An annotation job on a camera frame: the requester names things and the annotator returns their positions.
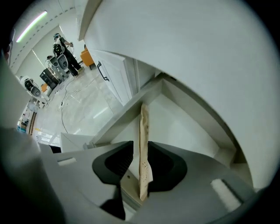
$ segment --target black pants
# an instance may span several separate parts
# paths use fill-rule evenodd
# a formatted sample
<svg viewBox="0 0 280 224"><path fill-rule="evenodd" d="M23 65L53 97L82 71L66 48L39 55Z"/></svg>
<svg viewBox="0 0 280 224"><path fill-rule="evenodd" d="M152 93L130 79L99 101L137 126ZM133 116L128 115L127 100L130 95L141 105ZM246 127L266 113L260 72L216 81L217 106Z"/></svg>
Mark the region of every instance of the black pants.
<svg viewBox="0 0 280 224"><path fill-rule="evenodd" d="M78 72L76 71L81 68L77 60L74 58L74 56L71 54L71 52L68 49L65 49L64 55L67 58L68 61L68 69L72 73L73 76L78 75Z"/></svg>

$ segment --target white cabinet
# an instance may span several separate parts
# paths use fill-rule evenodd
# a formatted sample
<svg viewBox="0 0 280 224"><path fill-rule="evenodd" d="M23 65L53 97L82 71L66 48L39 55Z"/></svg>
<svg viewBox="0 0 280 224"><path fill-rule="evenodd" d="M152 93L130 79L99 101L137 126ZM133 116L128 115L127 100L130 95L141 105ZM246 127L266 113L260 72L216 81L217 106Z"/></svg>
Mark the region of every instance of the white cabinet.
<svg viewBox="0 0 280 224"><path fill-rule="evenodd" d="M128 63L132 63L133 68L133 61L105 51L92 49L88 51L108 88L121 104L125 105L133 96L130 77L135 77L134 69L127 69L131 67L127 66Z"/></svg>

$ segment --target ceiling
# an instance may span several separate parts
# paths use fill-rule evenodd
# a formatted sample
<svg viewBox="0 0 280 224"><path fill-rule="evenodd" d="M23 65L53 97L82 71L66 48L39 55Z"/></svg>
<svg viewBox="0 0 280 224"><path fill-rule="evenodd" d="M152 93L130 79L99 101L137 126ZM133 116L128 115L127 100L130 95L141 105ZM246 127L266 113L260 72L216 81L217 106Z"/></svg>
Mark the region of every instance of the ceiling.
<svg viewBox="0 0 280 224"><path fill-rule="evenodd" d="M64 14L74 9L74 0L37 0L26 9L14 25L15 36L10 57L10 68L13 73L17 72L32 47L59 24L59 20L63 18ZM16 43L16 40L27 26L45 10L47 15L38 21L19 43Z"/></svg>

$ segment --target white wall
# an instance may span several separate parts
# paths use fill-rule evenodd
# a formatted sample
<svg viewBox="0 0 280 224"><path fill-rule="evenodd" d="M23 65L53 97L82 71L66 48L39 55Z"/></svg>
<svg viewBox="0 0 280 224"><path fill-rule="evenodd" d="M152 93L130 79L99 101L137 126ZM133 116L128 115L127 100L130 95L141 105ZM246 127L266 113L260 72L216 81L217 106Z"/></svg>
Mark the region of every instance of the white wall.
<svg viewBox="0 0 280 224"><path fill-rule="evenodd" d="M142 88L151 78L154 77L156 69L144 62L137 61L139 84Z"/></svg>
<svg viewBox="0 0 280 224"><path fill-rule="evenodd" d="M41 73L44 70L44 66L36 58L35 54L31 51L26 58L24 59L21 67L16 73L17 77L20 76L29 76L34 80L34 82L39 86L44 84L44 80L40 77Z"/></svg>
<svg viewBox="0 0 280 224"><path fill-rule="evenodd" d="M33 48L35 54L39 60L45 65L48 55L53 55L53 36L59 33L62 37L65 37L62 34L62 31L59 26L55 27L49 33L47 33Z"/></svg>
<svg viewBox="0 0 280 224"><path fill-rule="evenodd" d="M69 13L65 19L59 22L60 28L68 42L72 42L74 45L74 55L77 62L81 61L81 52L84 50L84 41L78 41L78 27L76 23L75 11Z"/></svg>
<svg viewBox="0 0 280 224"><path fill-rule="evenodd" d="M0 57L0 127L17 128L17 122L31 96Z"/></svg>
<svg viewBox="0 0 280 224"><path fill-rule="evenodd" d="M11 65L10 68L14 74L17 73L19 67L21 66L21 63L24 61L25 57L29 54L31 49L46 35L48 34L52 29L57 27L59 25L59 22L64 20L68 14L71 14L72 11L75 11L75 9L71 9L67 12L62 13L59 15L59 11L61 11L59 5L57 4L56 0L48 0L48 1L40 1L39 4L44 4L43 6L39 7L39 10L37 9L31 9L28 13L31 14L26 18L24 16L22 19L19 19L18 24L15 26L16 34L14 37L14 44L12 48L12 54L11 54ZM49 4L53 4L50 10L47 10ZM41 19L36 26L34 26L33 29L31 29L26 36L20 41L19 43L16 43L17 38L22 33L22 31L28 26L28 24L36 18L36 15L38 15L43 10L47 10L47 15Z"/></svg>
<svg viewBox="0 0 280 224"><path fill-rule="evenodd" d="M198 103L201 103L201 99L175 80L169 78L162 82L162 93L194 119L220 148L229 149L235 154L236 148L225 132L224 124L222 126L209 113L209 108L206 109L205 106Z"/></svg>
<svg viewBox="0 0 280 224"><path fill-rule="evenodd" d="M254 187L270 183L280 154L280 63L271 37L242 2L103 0L84 41L187 85L232 130Z"/></svg>
<svg viewBox="0 0 280 224"><path fill-rule="evenodd" d="M208 133L163 94L149 105L149 128L149 141L173 145L212 158L219 150Z"/></svg>

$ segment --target tiled floor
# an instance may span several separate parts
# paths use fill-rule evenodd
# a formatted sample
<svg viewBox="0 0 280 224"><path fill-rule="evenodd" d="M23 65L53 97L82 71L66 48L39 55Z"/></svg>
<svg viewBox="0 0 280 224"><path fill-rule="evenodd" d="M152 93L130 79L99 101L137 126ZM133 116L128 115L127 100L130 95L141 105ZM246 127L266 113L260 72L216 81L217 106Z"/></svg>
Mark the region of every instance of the tiled floor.
<svg viewBox="0 0 280 224"><path fill-rule="evenodd" d="M39 109L32 135L38 142L60 146L60 133L66 133L61 121L60 105L67 84L62 112L63 123L70 134L94 136L122 108L96 67L92 70L85 67L73 79L69 75L52 91L50 103Z"/></svg>

